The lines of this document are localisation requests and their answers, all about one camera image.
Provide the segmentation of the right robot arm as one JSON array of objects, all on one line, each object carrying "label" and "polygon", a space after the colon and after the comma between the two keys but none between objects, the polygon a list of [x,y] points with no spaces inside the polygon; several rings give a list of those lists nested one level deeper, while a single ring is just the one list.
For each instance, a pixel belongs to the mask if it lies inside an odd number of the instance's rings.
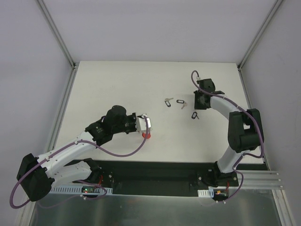
[{"label": "right robot arm", "polygon": [[243,156],[261,147],[264,142],[261,115],[258,109],[244,109],[215,90],[211,79],[194,83],[194,109],[214,109],[228,120],[229,146],[214,166],[201,176],[201,181],[212,187],[224,186],[236,175],[235,169]]}]

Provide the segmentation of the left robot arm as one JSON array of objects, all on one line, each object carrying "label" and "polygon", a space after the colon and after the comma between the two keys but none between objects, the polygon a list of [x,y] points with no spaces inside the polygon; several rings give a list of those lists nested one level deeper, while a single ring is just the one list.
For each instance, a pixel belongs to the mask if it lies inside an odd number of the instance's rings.
[{"label": "left robot arm", "polygon": [[147,115],[127,114],[124,107],[114,105],[106,115],[88,125],[68,144],[38,156],[26,155],[17,173],[17,183],[12,192],[21,186],[29,202],[44,198],[51,189],[78,180],[99,182],[102,171],[92,158],[79,163],[69,163],[92,149],[103,151],[103,144],[110,142],[115,134],[146,132],[151,123]]}]

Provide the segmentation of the red handled key organizer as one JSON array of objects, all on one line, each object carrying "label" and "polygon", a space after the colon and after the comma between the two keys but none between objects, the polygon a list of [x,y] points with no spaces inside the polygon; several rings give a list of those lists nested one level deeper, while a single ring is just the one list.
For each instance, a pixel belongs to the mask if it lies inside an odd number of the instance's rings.
[{"label": "red handled key organizer", "polygon": [[151,138],[151,131],[152,131],[152,128],[149,128],[148,132],[142,131],[142,137],[145,138],[145,139],[150,139]]}]

